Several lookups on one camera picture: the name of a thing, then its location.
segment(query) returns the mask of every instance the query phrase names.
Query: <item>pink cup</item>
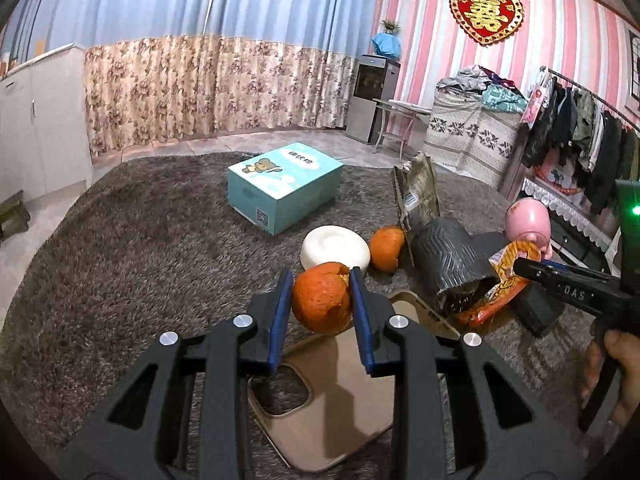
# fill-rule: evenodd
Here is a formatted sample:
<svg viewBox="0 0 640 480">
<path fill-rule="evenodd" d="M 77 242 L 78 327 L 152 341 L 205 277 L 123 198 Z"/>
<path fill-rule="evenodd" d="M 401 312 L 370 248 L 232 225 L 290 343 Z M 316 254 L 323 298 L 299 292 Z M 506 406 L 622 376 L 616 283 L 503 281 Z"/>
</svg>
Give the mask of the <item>pink cup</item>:
<svg viewBox="0 0 640 480">
<path fill-rule="evenodd" d="M 504 218 L 509 240 L 527 240 L 535 243 L 544 260 L 553 257 L 551 247 L 551 222 L 545 205 L 535 198 L 521 198 L 507 209 Z"/>
</svg>

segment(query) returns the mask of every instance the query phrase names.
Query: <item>pile of clothes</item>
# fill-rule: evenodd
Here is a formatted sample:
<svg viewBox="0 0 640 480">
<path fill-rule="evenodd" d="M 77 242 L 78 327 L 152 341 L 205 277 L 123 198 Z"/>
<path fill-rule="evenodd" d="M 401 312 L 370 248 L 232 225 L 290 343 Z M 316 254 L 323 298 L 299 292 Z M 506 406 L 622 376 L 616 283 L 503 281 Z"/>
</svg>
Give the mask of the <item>pile of clothes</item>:
<svg viewBox="0 0 640 480">
<path fill-rule="evenodd" d="M 463 68 L 455 77 L 441 79 L 438 90 L 455 89 L 480 94 L 483 108 L 497 112 L 524 113 L 527 100 L 515 83 L 479 65 Z"/>
<path fill-rule="evenodd" d="M 573 168 L 575 187 L 584 189 L 590 212 L 598 215 L 612 203 L 616 179 L 640 178 L 640 140 L 632 126 L 604 109 L 591 92 L 564 88 L 556 77 L 545 92 L 522 163 L 541 166 L 550 150 L 557 149 L 558 165 Z"/>
</svg>

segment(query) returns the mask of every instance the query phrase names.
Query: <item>cardboard box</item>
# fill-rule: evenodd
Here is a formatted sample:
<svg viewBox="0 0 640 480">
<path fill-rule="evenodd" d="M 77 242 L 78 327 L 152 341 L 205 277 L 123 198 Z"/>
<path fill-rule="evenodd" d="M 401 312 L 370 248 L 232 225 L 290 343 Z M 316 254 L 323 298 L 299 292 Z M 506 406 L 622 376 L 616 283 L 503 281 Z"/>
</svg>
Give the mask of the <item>cardboard box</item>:
<svg viewBox="0 0 640 480">
<path fill-rule="evenodd" d="M 335 197 L 342 164 L 295 142 L 227 169 L 231 207 L 276 235 Z"/>
</svg>

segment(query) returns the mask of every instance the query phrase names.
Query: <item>heart-shaped decoration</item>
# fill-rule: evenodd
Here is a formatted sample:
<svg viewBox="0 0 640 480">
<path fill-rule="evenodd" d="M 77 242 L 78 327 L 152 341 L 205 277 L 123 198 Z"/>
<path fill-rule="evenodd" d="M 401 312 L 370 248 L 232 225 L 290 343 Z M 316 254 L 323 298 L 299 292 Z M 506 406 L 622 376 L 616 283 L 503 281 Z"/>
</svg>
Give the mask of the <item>heart-shaped decoration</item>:
<svg viewBox="0 0 640 480">
<path fill-rule="evenodd" d="M 449 7 L 460 27 L 482 45 L 508 38 L 524 20 L 520 0 L 449 0 Z"/>
</svg>

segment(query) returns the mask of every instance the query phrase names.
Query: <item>gold chinese character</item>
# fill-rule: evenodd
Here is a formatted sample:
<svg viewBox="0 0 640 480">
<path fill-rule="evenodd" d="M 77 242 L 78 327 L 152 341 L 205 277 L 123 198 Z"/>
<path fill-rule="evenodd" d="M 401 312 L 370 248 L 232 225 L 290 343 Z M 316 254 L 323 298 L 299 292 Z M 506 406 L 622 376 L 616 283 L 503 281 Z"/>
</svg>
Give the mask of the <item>gold chinese character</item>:
<svg viewBox="0 0 640 480">
<path fill-rule="evenodd" d="M 471 21 L 473 28 L 485 28 L 489 32 L 497 32 L 502 23 L 508 22 L 506 16 L 500 15 L 498 0 L 471 0 L 471 7 L 465 16 Z"/>
</svg>

